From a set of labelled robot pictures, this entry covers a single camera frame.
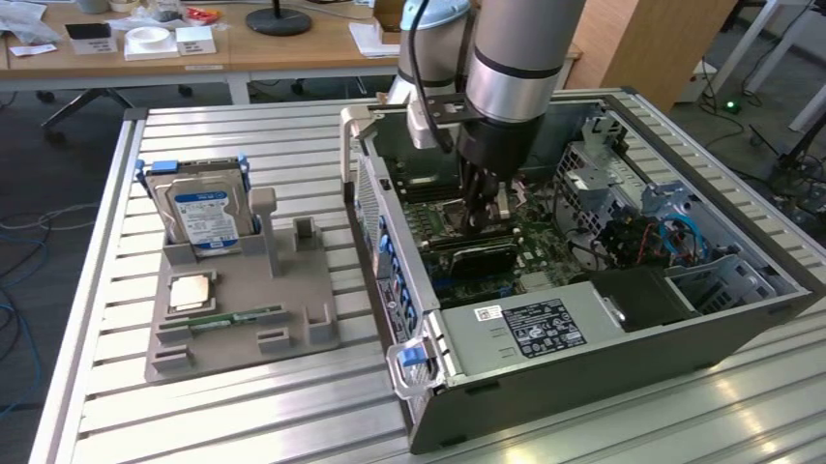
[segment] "circuit board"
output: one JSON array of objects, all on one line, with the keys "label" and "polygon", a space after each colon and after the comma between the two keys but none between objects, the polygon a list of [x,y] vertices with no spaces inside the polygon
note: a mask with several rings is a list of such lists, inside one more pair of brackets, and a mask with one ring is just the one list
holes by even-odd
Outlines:
[{"label": "circuit board", "polygon": [[[583,272],[568,240],[552,225],[540,186],[507,192],[507,218],[476,236],[459,232],[463,206],[458,200],[404,206],[412,236],[442,308],[471,305],[511,295],[567,285]],[[472,261],[483,270],[456,278],[456,261],[487,252]]]}]

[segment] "metal slotted platform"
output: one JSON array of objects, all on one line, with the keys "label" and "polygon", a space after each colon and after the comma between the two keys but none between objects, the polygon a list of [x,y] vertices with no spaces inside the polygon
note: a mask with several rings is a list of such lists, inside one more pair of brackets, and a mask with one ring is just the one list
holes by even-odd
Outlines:
[{"label": "metal slotted platform", "polygon": [[[643,101],[616,96],[826,280],[823,249]],[[452,449],[407,453],[337,193],[337,113],[364,102],[161,109],[124,123],[31,462],[824,462],[823,302],[706,371]],[[672,176],[639,140],[630,145],[654,180]],[[148,386],[143,356],[163,232],[132,166],[137,157],[241,153],[253,185],[276,186],[276,224],[312,215],[323,228],[343,347]]]}]

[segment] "black lamp base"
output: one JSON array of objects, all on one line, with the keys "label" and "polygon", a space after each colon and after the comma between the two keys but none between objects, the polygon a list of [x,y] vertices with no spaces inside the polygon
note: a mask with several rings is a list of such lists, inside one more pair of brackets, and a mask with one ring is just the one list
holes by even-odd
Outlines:
[{"label": "black lamp base", "polygon": [[312,27],[312,18],[296,10],[281,9],[281,17],[275,16],[272,8],[247,14],[247,26],[267,36],[293,36]]}]

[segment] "green circuit board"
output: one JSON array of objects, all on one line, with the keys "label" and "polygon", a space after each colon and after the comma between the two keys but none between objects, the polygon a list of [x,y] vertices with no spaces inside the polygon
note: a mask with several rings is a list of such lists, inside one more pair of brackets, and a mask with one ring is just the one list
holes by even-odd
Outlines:
[{"label": "green circuit board", "polygon": [[[552,224],[550,195],[542,186],[526,186],[522,195],[511,190],[510,218],[483,229],[479,238],[463,237],[458,230],[463,211],[458,201],[405,205],[408,226],[442,308],[563,286],[582,274],[583,265],[570,252],[564,234]],[[476,278],[452,277],[458,251],[495,247],[507,249],[511,256],[515,253],[512,266]]]}]

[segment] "chair wheel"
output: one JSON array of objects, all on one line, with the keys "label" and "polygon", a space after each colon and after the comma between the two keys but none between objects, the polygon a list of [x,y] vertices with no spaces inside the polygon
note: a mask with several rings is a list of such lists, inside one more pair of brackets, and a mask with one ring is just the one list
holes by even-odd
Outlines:
[{"label": "chair wheel", "polygon": [[37,97],[37,100],[43,103],[51,103],[55,101],[55,94],[52,92],[37,91],[35,92],[35,97]]},{"label": "chair wheel", "polygon": [[52,145],[63,145],[65,143],[65,134],[53,130],[44,130],[43,136]]}]

